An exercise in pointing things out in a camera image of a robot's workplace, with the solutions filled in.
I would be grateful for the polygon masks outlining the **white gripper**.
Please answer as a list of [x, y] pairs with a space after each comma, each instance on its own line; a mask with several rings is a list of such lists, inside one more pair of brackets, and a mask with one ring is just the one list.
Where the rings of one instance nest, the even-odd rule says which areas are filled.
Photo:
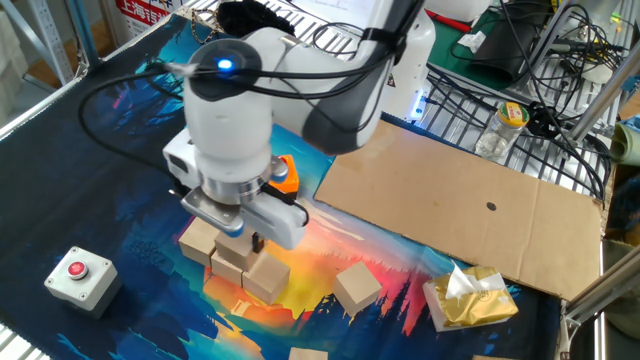
[[188, 129], [183, 129], [164, 148], [168, 169], [187, 188], [181, 205], [192, 215], [231, 237], [246, 228], [252, 234], [252, 251], [260, 253], [264, 238], [292, 250], [301, 241], [308, 223], [306, 209], [269, 182], [282, 182], [289, 173], [283, 160], [266, 151], [262, 173], [241, 182], [208, 178], [196, 163], [197, 149]]

